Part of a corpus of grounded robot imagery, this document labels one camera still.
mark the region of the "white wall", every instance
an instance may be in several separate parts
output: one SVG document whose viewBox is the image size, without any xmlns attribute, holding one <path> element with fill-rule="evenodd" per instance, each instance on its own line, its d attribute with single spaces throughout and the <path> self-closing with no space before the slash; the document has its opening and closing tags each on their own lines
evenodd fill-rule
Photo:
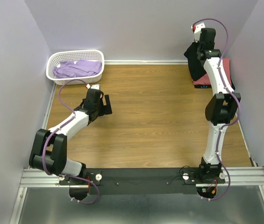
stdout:
<svg viewBox="0 0 264 224">
<path fill-rule="evenodd" d="M 50 50 L 23 0 L 0 0 L 0 224 L 9 223 L 21 173 L 47 107 Z"/>
<path fill-rule="evenodd" d="M 25 0 L 52 52 L 100 49 L 107 60 L 184 60 L 191 25 L 217 18 L 240 33 L 257 0 Z M 224 36 L 217 24 L 218 36 Z M 222 48 L 224 39 L 216 46 Z"/>
<path fill-rule="evenodd" d="M 231 74 L 242 95 L 241 124 L 252 157 L 264 165 L 264 0 L 259 0 L 232 46 Z"/>
</svg>

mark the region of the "wooden table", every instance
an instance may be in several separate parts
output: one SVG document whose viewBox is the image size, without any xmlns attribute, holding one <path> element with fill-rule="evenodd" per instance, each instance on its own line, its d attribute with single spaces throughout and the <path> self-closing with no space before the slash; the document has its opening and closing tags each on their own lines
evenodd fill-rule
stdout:
<svg viewBox="0 0 264 224">
<path fill-rule="evenodd" d="M 67 155 L 89 168 L 165 168 L 198 166 L 205 152 L 205 107 L 211 89 L 195 89 L 187 65 L 106 65 L 101 90 L 113 114 L 99 117 L 69 142 Z M 48 127 L 70 115 L 57 98 Z M 75 108 L 86 96 L 83 85 L 66 86 L 61 97 Z M 223 162 L 251 166 L 238 124 L 225 136 Z"/>
</svg>

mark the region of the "pink cloth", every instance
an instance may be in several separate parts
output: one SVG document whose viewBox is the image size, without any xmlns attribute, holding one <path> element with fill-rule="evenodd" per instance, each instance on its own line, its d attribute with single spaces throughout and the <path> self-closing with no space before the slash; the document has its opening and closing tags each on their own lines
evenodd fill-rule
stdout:
<svg viewBox="0 0 264 224">
<path fill-rule="evenodd" d="M 231 79 L 230 79 L 230 70 L 229 70 L 229 58 L 223 58 L 223 68 L 225 71 L 225 74 L 227 76 L 228 82 L 231 85 Z M 208 78 L 208 75 L 205 74 L 200 79 L 193 81 L 194 85 L 210 85 L 210 79 Z"/>
</svg>

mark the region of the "white laundry basket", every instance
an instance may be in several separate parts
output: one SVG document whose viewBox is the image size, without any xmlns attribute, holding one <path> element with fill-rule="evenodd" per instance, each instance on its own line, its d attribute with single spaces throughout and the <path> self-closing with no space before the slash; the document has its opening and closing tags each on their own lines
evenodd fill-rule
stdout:
<svg viewBox="0 0 264 224">
<path fill-rule="evenodd" d="M 53 69 L 58 66 L 61 61 L 78 61 L 80 59 L 88 61 L 102 62 L 102 70 L 95 76 L 89 77 L 78 77 L 78 78 L 56 78 Z M 104 70 L 104 55 L 99 50 L 73 50 L 73 51 L 63 51 L 53 54 L 47 63 L 46 75 L 50 80 L 53 80 L 57 85 L 63 85 L 69 80 L 82 79 L 87 83 L 96 83 L 102 78 L 102 73 Z M 80 81 L 70 82 L 71 84 L 82 84 Z"/>
</svg>

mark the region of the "purple towel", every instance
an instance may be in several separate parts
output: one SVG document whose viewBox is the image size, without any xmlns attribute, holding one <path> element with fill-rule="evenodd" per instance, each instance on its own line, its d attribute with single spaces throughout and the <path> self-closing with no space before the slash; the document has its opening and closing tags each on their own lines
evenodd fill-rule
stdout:
<svg viewBox="0 0 264 224">
<path fill-rule="evenodd" d="M 102 70 L 101 62 L 85 60 L 60 62 L 60 67 L 54 67 L 53 72 L 56 78 L 88 77 L 99 74 Z"/>
</svg>

